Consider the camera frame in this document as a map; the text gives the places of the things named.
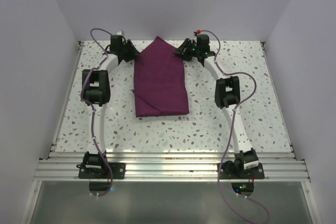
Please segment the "floor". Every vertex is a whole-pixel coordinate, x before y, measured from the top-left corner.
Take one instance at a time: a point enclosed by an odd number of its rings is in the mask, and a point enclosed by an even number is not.
[[[133,41],[142,51],[152,41]],[[182,41],[169,40],[178,47]],[[109,41],[101,41],[105,47]],[[257,80],[256,94],[240,109],[246,133],[257,152],[291,152],[290,142],[259,41],[221,41],[218,61],[227,71],[245,71]],[[216,50],[218,42],[211,42]],[[56,152],[85,152],[88,112],[80,101],[81,72],[95,66],[102,52],[93,41],[85,41],[64,118],[57,137]],[[214,103],[215,81],[199,62],[185,62],[185,85],[190,114],[160,118],[136,118],[134,106],[134,62],[122,62],[109,75],[111,100],[104,126],[108,152],[223,152],[229,126]],[[242,99],[253,83],[239,76]]]

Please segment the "folded shirt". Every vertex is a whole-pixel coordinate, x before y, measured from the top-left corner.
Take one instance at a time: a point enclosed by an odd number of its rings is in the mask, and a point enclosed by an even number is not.
[[[156,37],[135,59],[133,93],[137,117],[189,113],[183,61],[173,54],[175,49]]]

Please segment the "gray wall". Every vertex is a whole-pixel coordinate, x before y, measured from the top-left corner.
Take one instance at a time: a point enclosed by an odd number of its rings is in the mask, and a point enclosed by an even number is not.
[[[56,0],[0,0],[0,223],[19,223],[77,42]]]
[[[294,150],[324,223],[335,223],[336,1],[291,0],[266,54]]]
[[[221,39],[266,41],[289,0],[57,0],[78,40],[92,27],[132,39],[184,39],[210,29]],[[106,35],[97,34],[106,39]]]

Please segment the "purple cable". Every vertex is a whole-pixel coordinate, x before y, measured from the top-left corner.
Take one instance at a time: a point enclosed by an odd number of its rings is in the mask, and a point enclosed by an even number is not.
[[[86,102],[86,103],[89,104],[89,105],[91,106],[91,108],[92,108],[91,137],[92,137],[93,143],[95,144],[95,147],[97,148],[97,151],[98,151],[98,153],[99,153],[101,159],[104,161],[106,167],[108,168],[109,173],[110,173],[110,177],[111,177],[111,181],[110,181],[110,184],[109,184],[108,189],[107,189],[105,192],[101,193],[101,194],[97,194],[97,197],[101,197],[101,196],[104,196],[105,194],[107,194],[107,193],[110,191],[110,189],[111,189],[111,187],[112,187],[113,173],[112,173],[112,169],[111,169],[109,163],[107,162],[107,159],[104,157],[104,155],[102,154],[102,152],[101,152],[101,150],[100,150],[100,148],[99,148],[99,146],[98,146],[98,144],[97,144],[96,136],[95,136],[95,133],[94,133],[94,131],[93,131],[93,123],[94,123],[94,120],[95,120],[94,115],[95,115],[95,111],[96,111],[96,110],[94,109],[93,104],[92,104],[90,101],[85,100],[84,97],[83,97],[83,95],[84,95],[84,90],[85,90],[85,86],[86,86],[86,84],[88,83],[88,81],[89,81],[89,79],[90,79],[90,76],[91,76],[92,72],[93,72],[94,70],[98,70],[98,69],[101,67],[101,65],[102,65],[102,64],[107,60],[107,58],[108,58],[108,53],[106,52],[106,50],[105,50],[105,49],[99,44],[99,42],[94,38],[94,36],[93,36],[93,34],[92,34],[92,32],[93,32],[94,30],[104,31],[105,33],[108,33],[109,35],[112,35],[112,34],[111,34],[110,32],[108,32],[108,31],[104,30],[104,29],[101,29],[101,28],[94,28],[94,29],[92,29],[92,30],[90,31],[91,38],[92,38],[92,39],[95,41],[95,43],[96,43],[96,44],[97,44],[97,45],[104,51],[104,55],[106,55],[106,57],[103,58],[103,60],[98,64],[97,67],[93,67],[93,68],[91,68],[91,70],[89,71],[87,77],[85,78],[85,81],[84,81],[82,90],[81,90],[81,92],[80,92],[80,98],[81,98],[81,101]]]
[[[232,76],[234,74],[244,74],[246,76],[249,76],[253,83],[254,83],[254,89],[252,91],[252,93],[245,99],[243,99],[242,101],[240,101],[236,106],[235,108],[233,109],[233,116],[232,116],[232,124],[231,124],[231,129],[230,129],[230,135],[229,135],[229,140],[228,140],[228,143],[227,143],[227,146],[225,148],[225,151],[224,151],[224,154],[223,154],[223,157],[222,159],[220,160],[220,164],[219,164],[219,167],[218,167],[218,176],[217,176],[217,184],[218,184],[218,188],[219,188],[219,192],[220,192],[220,195],[222,196],[224,202],[226,203],[226,205],[236,214],[238,215],[239,217],[241,217],[242,219],[246,220],[247,222],[251,223],[251,224],[267,224],[270,220],[270,213],[269,213],[269,210],[267,209],[267,207],[262,204],[261,202],[257,201],[256,199],[253,199],[251,197],[247,197],[248,200],[251,200],[255,203],[257,203],[259,206],[261,206],[262,208],[264,208],[264,210],[266,211],[266,214],[267,214],[267,219],[265,222],[255,222],[253,220],[250,220],[248,219],[247,217],[243,216],[240,212],[238,212],[231,204],[230,202],[228,201],[228,199],[226,198],[224,192],[223,192],[223,188],[221,186],[221,183],[219,181],[220,179],[220,171],[221,171],[221,167],[222,167],[222,164],[223,164],[223,161],[224,161],[224,158],[227,154],[227,151],[229,149],[229,146],[230,146],[230,143],[231,143],[231,139],[232,139],[232,134],[233,134],[233,129],[234,129],[234,124],[235,124],[235,117],[236,117],[236,109],[242,104],[244,103],[245,101],[247,101],[248,99],[250,99],[255,93],[256,93],[256,90],[257,90],[257,82],[256,80],[254,79],[254,77],[252,75],[250,75],[249,73],[246,73],[246,72],[234,72],[234,73],[225,73],[221,67],[219,66],[219,64],[217,63],[217,55],[220,51],[220,41],[219,41],[219,38],[212,32],[212,31],[209,31],[209,30],[201,30],[201,32],[206,32],[206,33],[210,33],[212,34],[218,41],[218,45],[219,45],[219,48],[217,50],[217,53],[215,54],[215,65],[217,66],[217,68],[219,69],[219,71],[225,75],[225,76]]]

